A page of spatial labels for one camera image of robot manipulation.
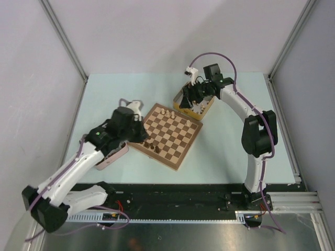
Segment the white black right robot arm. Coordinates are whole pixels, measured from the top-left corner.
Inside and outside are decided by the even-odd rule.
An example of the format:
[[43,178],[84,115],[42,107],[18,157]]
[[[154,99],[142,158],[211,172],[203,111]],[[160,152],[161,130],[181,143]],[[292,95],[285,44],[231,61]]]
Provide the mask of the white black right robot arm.
[[188,66],[184,73],[191,80],[182,88],[181,109],[191,109],[207,97],[217,97],[242,120],[241,143],[248,154],[248,168],[236,204],[244,209],[255,209],[260,202],[266,201],[266,160],[274,156],[278,143],[275,112],[260,111],[238,90],[235,78],[223,76],[218,64],[204,67],[205,79],[202,82],[198,81],[198,69]]

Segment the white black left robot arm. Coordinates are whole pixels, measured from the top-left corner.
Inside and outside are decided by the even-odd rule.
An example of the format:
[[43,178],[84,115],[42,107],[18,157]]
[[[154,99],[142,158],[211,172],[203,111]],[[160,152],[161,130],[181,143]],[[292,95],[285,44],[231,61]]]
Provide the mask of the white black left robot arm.
[[82,191],[72,192],[72,188],[92,167],[107,167],[121,157],[128,142],[142,143],[148,138],[142,106],[139,100],[126,101],[111,118],[82,136],[78,151],[53,175],[38,187],[22,191],[26,210],[46,232],[57,231],[68,217],[86,209],[115,205],[115,191],[103,181]]

